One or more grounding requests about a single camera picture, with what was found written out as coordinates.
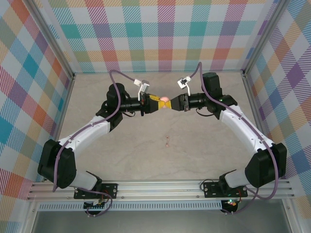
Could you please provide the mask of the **aluminium frame post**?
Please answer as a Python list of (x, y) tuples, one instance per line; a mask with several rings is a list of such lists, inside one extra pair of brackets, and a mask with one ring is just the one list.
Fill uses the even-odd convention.
[(56, 38), (54, 37), (48, 23), (45, 21), (39, 7), (35, 3), (35, 0), (25, 0), (25, 2), (29, 4), (30, 8), (34, 12), (35, 18), (38, 21), (38, 25), (42, 30), (43, 35), (47, 39), (47, 42), (49, 43), (49, 45), (51, 45), (52, 50), (55, 52), (55, 55), (58, 58), (62, 68), (64, 68), (66, 73), (69, 74), (71, 79), (74, 79), (75, 74), (71, 69), (69, 62), (67, 61), (65, 55), (63, 54), (59, 44), (57, 43)]
[(267, 0), (265, 3), (246, 47), (246, 57), (241, 66), (244, 78), (247, 77), (258, 60), (259, 54), (270, 38), (287, 5), (288, 0)]

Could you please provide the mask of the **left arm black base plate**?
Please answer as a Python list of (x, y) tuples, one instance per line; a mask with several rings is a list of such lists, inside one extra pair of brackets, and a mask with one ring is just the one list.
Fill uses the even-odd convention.
[[(94, 187), (92, 191), (106, 193), (113, 199), (117, 197), (118, 184), (117, 183), (101, 183)], [(74, 199), (101, 199), (104, 198), (102, 194), (91, 193), (89, 191), (83, 191), (82, 189), (76, 188), (74, 192)]]

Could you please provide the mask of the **long aluminium base rail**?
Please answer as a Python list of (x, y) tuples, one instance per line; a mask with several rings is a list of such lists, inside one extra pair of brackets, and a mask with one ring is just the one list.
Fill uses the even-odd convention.
[[(103, 183), (116, 183), (116, 199), (119, 201), (134, 200), (204, 200), (205, 194), (210, 193), (211, 200), (221, 200), (216, 192), (211, 192), (210, 187), (202, 184), (201, 180), (159, 180), (159, 181), (103, 181)], [(53, 183), (49, 181), (33, 183), (27, 201), (74, 201), (75, 188), (67, 187), (57, 189), (52, 192)], [(274, 189), (274, 182), (266, 184), (259, 188), (258, 195), (262, 197), (269, 196)], [(235, 189), (234, 194), (238, 199), (239, 194), (248, 192), (247, 197), (242, 200), (250, 200), (253, 193), (246, 188), (242, 191)], [(273, 196), (274, 199), (293, 199), (294, 190), (288, 180), (279, 180), (278, 189)]]

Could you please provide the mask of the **thin aluminium wall rail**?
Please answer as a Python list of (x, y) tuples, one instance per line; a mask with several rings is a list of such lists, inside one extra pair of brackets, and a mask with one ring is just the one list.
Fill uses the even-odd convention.
[[(133, 71), (133, 72), (130, 72), (130, 71), (121, 71), (122, 73), (124, 74), (143, 74), (143, 73), (187, 73), (187, 74), (191, 74), (193, 73), (194, 71)], [(237, 72), (237, 73), (242, 73), (242, 70), (233, 70), (233, 69), (228, 69), (228, 70), (204, 70), (203, 69), (203, 73), (206, 73), (206, 72), (216, 72), (216, 73), (221, 73), (221, 72), (224, 72), (224, 73), (230, 73), (230, 72)], [(75, 72), (75, 75), (96, 75), (96, 74), (108, 74), (108, 72)]]

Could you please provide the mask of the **grey metal panel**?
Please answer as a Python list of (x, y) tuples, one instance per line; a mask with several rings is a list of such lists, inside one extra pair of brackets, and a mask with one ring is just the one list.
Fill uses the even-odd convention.
[(213, 211), (39, 212), (32, 233), (292, 233), (282, 214)]

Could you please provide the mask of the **aluminium side rail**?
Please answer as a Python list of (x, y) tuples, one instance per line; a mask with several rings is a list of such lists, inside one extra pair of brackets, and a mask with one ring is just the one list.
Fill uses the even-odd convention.
[[(262, 122), (259, 118), (259, 112), (256, 107), (255, 99), (252, 94), (250, 85), (248, 83), (247, 78), (242, 74), (242, 81), (244, 84), (244, 88), (246, 90), (246, 94), (248, 97), (248, 101), (250, 103), (250, 107), (252, 110), (253, 118), (254, 118), (254, 125), (257, 128), (257, 131), (260, 135), (263, 134), (263, 126)], [(263, 143), (261, 141), (256, 142), (256, 146), (254, 148), (254, 156), (251, 159), (250, 165), (247, 166), (248, 170), (251, 168), (255, 168), (255, 175), (260, 175), (260, 178), (263, 178), (262, 183), (268, 182), (268, 181), (274, 181), (275, 180), (275, 172), (274, 172), (274, 164), (273, 164), (273, 157), (271, 157), (269, 151), (267, 148), (264, 147)]]
[[(58, 139), (60, 138), (60, 133), (61, 133), (61, 130), (62, 130), (62, 127), (63, 127), (64, 119), (65, 119), (65, 116), (66, 116), (66, 112), (67, 112), (67, 109), (68, 109), (68, 104), (69, 104), (70, 97), (71, 97), (71, 94), (72, 94), (74, 82), (75, 82), (75, 78), (74, 78), (74, 76), (72, 76), (71, 79), (70, 79), (70, 82), (69, 82), (69, 88), (68, 88), (68, 92), (67, 92), (67, 95), (66, 95), (66, 99), (65, 99), (65, 102), (64, 102), (64, 104), (62, 106), (62, 111), (61, 111), (61, 115), (60, 115), (60, 118), (59, 118), (59, 124), (57, 125), (57, 128), (56, 128), (56, 133), (55, 133), (55, 138), (54, 138), (56, 141), (58, 141)], [(48, 140), (45, 143), (44, 147), (43, 147), (40, 163), (39, 163), (39, 166), (38, 166), (38, 172), (43, 171), (42, 170), (43, 169), (43, 165), (48, 165), (49, 164), (49, 158), (50, 158), (51, 150), (49, 149), (50, 146), (48, 144), (50, 142), (52, 142), (51, 139)]]

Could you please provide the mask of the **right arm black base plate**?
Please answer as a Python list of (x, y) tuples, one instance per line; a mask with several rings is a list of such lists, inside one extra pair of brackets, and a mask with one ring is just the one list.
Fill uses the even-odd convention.
[(204, 182), (203, 192), (205, 198), (244, 198), (248, 197), (246, 188), (238, 186), (236, 188), (228, 188), (223, 191), (216, 182)]

